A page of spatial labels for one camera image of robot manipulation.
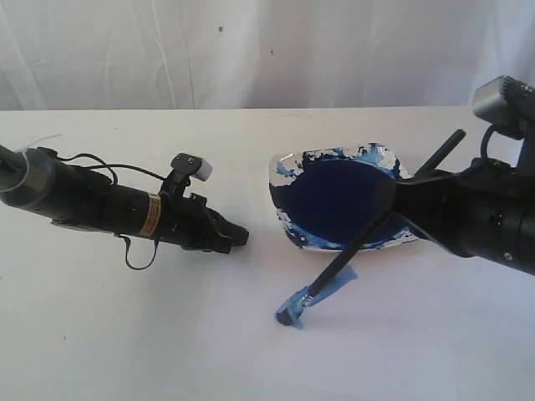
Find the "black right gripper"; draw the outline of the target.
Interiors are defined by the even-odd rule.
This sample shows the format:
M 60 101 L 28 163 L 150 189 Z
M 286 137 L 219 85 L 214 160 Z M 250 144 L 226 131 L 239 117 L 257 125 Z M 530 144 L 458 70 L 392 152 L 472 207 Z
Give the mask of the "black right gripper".
M 426 180 L 379 179 L 374 205 L 456 256 L 518 257 L 518 175 L 499 160 L 475 158 L 461 173 Z

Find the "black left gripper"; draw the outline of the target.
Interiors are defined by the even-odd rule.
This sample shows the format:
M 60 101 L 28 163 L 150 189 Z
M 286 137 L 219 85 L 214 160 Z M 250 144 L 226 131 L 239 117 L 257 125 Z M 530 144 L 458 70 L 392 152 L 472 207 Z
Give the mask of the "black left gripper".
M 206 198 L 180 196 L 178 200 L 161 192 L 162 212 L 156 228 L 160 242 L 180 246 L 187 251 L 214 251 L 229 254 L 234 246 L 245 246 L 249 231 L 231 223 L 206 206 Z

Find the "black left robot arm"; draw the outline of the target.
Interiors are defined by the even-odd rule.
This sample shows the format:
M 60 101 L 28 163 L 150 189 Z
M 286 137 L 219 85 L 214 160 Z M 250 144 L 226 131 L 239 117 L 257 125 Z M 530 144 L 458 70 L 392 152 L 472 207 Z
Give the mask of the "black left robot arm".
M 55 150 L 1 149 L 2 203 L 49 218 L 55 225 L 170 243 L 187 251 L 229 253 L 245 246 L 248 231 L 209 208 L 206 198 L 185 196 L 191 179 L 207 180 L 210 165 L 178 154 L 157 194 L 119 185 L 96 166 L 71 165 Z

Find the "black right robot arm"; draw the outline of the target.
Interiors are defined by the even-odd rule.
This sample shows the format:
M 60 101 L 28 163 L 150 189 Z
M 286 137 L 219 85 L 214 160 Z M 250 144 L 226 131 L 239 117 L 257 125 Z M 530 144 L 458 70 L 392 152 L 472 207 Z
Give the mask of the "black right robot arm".
M 433 170 L 378 181 L 379 206 L 421 239 L 459 257 L 534 273 L 534 175 L 481 158 L 458 173 Z

